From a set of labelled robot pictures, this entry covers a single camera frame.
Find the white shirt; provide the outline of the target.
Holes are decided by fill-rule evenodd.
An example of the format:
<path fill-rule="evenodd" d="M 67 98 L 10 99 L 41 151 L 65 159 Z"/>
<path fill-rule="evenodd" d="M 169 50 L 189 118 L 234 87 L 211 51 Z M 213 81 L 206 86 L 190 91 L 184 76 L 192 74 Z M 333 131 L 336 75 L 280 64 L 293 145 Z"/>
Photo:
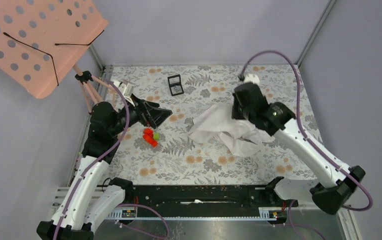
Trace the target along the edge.
<path fill-rule="evenodd" d="M 199 144 L 215 138 L 236 157 L 249 157 L 275 140 L 248 120 L 232 119 L 231 104 L 214 104 L 195 117 L 188 137 Z"/>

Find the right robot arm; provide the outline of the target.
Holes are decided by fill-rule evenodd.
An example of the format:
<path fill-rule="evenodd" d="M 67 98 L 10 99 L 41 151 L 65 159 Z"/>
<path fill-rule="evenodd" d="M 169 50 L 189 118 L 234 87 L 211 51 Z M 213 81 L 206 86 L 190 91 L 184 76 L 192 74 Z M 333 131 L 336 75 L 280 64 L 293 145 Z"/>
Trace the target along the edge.
<path fill-rule="evenodd" d="M 361 185 L 366 172 L 335 158 L 308 132 L 296 115 L 281 102 L 268 103 L 258 85 L 247 82 L 233 92 L 232 118 L 247 120 L 257 129 L 286 145 L 316 176 L 315 180 L 276 177 L 268 185 L 266 201 L 272 206 L 284 200 L 312 202 L 329 215 L 336 214 Z"/>

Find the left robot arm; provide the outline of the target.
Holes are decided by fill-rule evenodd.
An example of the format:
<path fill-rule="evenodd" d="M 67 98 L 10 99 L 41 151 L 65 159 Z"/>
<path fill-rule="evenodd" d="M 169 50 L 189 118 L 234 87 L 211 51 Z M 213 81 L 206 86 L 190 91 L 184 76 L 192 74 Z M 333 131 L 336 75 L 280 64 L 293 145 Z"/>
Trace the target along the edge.
<path fill-rule="evenodd" d="M 131 99 L 121 110 L 115 110 L 107 101 L 92 107 L 77 174 L 51 220 L 39 223 L 36 232 L 42 240 L 92 240 L 117 205 L 133 202 L 133 183 L 115 177 L 103 195 L 91 204 L 98 182 L 110 166 L 127 128 L 141 123 L 156 129 L 173 113 L 156 102 L 135 95 Z"/>

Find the black brooch box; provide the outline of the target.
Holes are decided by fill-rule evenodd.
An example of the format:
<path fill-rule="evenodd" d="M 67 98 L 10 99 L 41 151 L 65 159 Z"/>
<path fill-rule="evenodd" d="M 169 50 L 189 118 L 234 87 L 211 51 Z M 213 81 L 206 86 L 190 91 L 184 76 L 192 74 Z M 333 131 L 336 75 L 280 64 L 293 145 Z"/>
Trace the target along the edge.
<path fill-rule="evenodd" d="M 174 97 L 174 96 L 182 95 L 185 93 L 182 86 L 180 74 L 168 76 L 167 82 L 168 82 L 168 87 L 169 87 L 171 96 Z"/>

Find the red toy blocks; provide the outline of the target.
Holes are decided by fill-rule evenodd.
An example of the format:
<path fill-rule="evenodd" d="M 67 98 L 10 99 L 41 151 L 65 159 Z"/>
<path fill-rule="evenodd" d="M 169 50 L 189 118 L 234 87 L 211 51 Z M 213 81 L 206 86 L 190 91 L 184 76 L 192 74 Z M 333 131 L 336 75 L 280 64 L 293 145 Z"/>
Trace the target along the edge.
<path fill-rule="evenodd" d="M 158 142 L 154 139 L 154 132 L 150 128 L 143 130 L 143 139 L 154 148 L 158 145 Z"/>

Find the floral patterned table mat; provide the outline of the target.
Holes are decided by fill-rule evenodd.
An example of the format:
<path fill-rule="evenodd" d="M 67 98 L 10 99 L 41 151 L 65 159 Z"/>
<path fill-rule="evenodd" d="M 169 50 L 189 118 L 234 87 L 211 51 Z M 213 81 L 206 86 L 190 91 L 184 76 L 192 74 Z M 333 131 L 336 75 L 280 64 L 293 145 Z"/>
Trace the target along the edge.
<path fill-rule="evenodd" d="M 313 180 L 315 174 L 284 143 L 244 120 L 233 120 L 239 65 L 115 66 L 110 79 L 132 83 L 134 94 L 172 115 L 155 132 L 127 130 L 102 179 L 136 185 L 265 184 L 275 177 Z"/>

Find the pink music stand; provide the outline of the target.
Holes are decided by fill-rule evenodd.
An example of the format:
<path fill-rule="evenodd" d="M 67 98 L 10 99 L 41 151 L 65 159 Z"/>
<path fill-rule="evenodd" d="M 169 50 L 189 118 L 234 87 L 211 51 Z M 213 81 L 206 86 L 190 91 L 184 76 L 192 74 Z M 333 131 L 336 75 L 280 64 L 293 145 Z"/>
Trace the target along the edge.
<path fill-rule="evenodd" d="M 78 61 L 107 26 L 91 0 L 0 0 L 0 70 L 37 99 L 73 70 L 92 113 L 103 98 Z"/>

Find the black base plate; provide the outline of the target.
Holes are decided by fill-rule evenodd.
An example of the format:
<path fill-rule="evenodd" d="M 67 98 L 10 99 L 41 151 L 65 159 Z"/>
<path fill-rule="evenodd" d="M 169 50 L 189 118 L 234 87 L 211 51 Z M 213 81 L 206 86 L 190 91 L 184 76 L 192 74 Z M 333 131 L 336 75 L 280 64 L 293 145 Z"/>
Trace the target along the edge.
<path fill-rule="evenodd" d="M 297 201 L 282 200 L 266 185 L 135 185 L 112 220 L 284 219 Z"/>

